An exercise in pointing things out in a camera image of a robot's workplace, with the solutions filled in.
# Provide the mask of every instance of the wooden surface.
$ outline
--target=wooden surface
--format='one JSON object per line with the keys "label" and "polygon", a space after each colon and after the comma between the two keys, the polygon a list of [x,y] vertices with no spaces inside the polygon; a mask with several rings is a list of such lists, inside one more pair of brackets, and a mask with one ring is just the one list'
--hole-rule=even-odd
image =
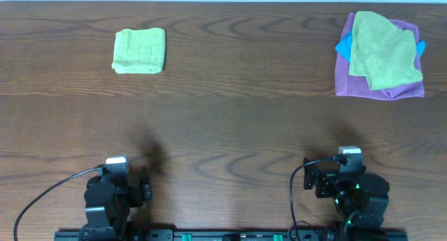
{"label": "wooden surface", "polygon": [[[419,26],[427,98],[334,96],[334,47],[357,10]],[[140,223],[286,229],[289,175],[340,145],[390,182],[384,226],[445,240],[446,24],[446,5],[2,2],[0,240],[43,190],[120,154],[152,174]],[[150,27],[166,30],[165,70],[117,75],[115,33]],[[81,227],[89,177],[35,204],[20,240]],[[296,181],[297,218],[339,219]]]}

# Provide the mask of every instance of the purple cloth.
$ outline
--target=purple cloth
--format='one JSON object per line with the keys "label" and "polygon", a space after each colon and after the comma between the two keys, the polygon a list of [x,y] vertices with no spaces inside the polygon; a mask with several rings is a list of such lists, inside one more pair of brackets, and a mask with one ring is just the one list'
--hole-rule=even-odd
{"label": "purple cloth", "polygon": [[[349,13],[340,40],[352,30],[354,17],[354,13]],[[390,22],[400,29],[412,31],[416,44],[419,42],[418,26],[401,20],[390,20]],[[416,58],[414,59],[414,67],[420,70],[420,59],[418,55],[416,55]],[[371,91],[369,90],[365,77],[349,75],[348,70],[349,62],[347,62],[340,53],[337,53],[337,61],[335,63],[335,95],[337,96],[355,96],[373,98],[382,101],[395,101],[400,98],[410,97],[424,97],[424,84],[422,81],[390,89]]]}

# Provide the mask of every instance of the folded green cloth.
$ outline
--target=folded green cloth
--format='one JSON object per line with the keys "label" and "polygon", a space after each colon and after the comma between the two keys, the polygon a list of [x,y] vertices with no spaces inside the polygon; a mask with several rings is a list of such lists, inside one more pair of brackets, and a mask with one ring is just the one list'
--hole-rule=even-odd
{"label": "folded green cloth", "polygon": [[117,73],[160,73],[166,51],[165,30],[151,28],[117,32],[112,68]]}
{"label": "folded green cloth", "polygon": [[358,11],[352,35],[349,75],[365,76],[372,91],[423,79],[414,68],[416,42],[412,31],[403,31],[371,11]]}

